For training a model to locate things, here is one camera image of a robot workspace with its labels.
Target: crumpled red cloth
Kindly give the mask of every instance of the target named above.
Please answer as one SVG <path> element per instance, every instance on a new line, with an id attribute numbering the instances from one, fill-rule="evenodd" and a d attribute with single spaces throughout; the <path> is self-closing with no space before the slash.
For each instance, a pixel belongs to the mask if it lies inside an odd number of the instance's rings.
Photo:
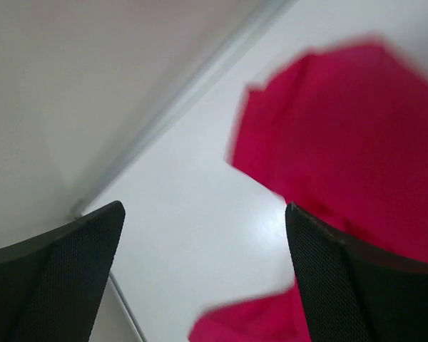
<path id="1" fill-rule="evenodd" d="M 333 227 L 428 262 L 428 81 L 381 43 L 310 51 L 250 90 L 233 166 Z M 310 341 L 297 286 L 207 313 L 190 341 Z"/>

